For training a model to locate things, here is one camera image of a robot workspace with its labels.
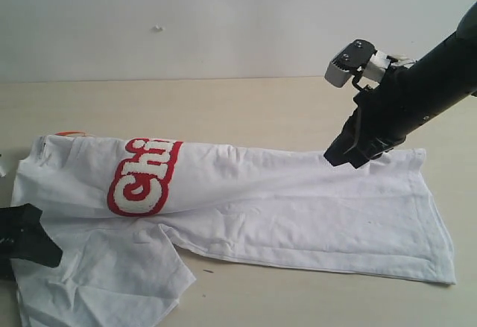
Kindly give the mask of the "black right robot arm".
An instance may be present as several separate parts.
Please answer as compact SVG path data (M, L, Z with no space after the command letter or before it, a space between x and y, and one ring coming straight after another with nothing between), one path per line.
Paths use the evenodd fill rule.
M334 166L359 168L476 95L476 7L420 60L387 55L356 39L331 59L325 78L337 88L350 81L358 94L353 99L357 107L324 157Z

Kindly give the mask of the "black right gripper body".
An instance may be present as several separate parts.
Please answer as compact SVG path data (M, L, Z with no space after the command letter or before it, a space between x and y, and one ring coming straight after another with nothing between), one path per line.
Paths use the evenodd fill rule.
M356 109L368 110L373 115L375 158L404 142L406 134L399 133L394 126L410 115L409 95L408 74L391 73L375 89L361 91L354 97Z

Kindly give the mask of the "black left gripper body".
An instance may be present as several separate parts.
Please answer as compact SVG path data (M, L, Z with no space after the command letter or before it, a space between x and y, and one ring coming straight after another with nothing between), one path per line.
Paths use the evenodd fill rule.
M1 280L15 281L11 260L26 259L24 215L26 206L1 208Z

